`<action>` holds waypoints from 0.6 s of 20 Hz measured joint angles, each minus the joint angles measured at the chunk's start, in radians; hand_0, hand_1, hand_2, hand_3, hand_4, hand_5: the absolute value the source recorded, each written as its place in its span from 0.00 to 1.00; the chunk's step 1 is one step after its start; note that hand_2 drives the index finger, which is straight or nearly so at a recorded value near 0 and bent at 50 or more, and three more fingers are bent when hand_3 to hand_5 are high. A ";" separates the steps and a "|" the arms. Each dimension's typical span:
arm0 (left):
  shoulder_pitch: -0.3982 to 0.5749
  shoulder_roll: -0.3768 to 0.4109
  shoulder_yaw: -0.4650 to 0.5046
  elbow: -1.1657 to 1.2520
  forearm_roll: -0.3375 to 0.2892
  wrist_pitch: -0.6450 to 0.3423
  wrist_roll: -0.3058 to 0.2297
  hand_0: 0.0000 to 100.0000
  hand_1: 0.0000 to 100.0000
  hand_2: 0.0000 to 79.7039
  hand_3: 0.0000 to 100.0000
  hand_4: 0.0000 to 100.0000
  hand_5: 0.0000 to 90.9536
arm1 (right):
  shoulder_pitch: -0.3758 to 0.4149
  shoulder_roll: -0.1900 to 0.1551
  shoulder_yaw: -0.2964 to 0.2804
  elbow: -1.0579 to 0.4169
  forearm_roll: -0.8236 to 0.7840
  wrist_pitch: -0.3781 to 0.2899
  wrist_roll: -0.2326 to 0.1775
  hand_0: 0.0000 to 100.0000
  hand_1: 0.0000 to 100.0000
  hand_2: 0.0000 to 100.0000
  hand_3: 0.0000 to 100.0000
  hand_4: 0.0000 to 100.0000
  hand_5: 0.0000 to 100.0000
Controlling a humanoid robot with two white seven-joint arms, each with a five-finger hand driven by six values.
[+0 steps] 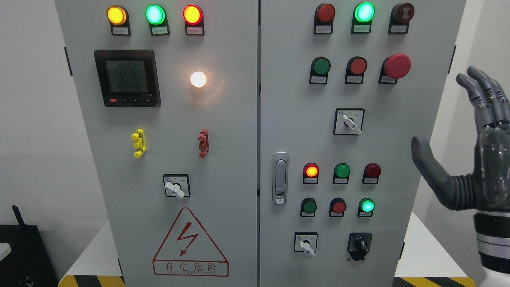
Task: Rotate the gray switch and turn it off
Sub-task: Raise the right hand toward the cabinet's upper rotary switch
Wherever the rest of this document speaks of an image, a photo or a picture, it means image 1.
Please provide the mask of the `gray robotic right hand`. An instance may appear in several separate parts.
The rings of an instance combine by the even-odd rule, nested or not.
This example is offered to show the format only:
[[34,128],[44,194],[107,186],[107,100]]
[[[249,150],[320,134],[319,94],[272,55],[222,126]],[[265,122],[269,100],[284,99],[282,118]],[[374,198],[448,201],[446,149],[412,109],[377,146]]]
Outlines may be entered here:
[[509,212],[509,100],[495,79],[475,67],[469,67],[466,75],[459,73],[456,80],[474,108],[473,172],[448,174],[421,136],[411,140],[413,162],[446,208]]

